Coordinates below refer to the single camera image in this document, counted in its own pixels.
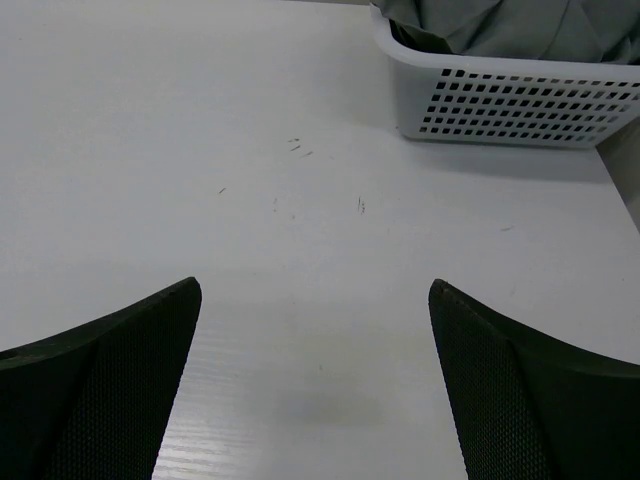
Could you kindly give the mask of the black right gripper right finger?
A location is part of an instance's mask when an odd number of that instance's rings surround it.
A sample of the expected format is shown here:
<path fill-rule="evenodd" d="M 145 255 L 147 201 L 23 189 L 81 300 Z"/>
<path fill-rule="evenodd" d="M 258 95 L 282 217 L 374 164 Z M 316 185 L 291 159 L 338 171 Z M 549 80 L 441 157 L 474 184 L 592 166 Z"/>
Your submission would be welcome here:
<path fill-rule="evenodd" d="M 441 279 L 428 304 L 468 478 L 638 478 L 638 365 L 555 339 Z"/>

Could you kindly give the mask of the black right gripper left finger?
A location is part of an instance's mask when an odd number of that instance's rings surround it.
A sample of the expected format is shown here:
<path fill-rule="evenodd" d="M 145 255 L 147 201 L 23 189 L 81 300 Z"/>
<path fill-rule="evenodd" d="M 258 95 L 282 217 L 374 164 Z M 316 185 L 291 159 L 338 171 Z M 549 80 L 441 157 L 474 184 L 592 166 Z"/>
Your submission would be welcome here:
<path fill-rule="evenodd" d="M 2 351 L 2 478 L 151 478 L 201 302 L 190 277 Z"/>

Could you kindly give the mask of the grey pleated skirt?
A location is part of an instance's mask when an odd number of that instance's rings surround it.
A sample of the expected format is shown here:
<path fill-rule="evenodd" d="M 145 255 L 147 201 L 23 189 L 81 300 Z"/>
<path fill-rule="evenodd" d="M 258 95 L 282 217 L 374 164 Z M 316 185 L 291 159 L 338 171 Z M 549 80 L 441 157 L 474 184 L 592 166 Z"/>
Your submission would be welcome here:
<path fill-rule="evenodd" d="M 426 53 L 639 64 L 637 0 L 374 1 L 404 46 Z"/>

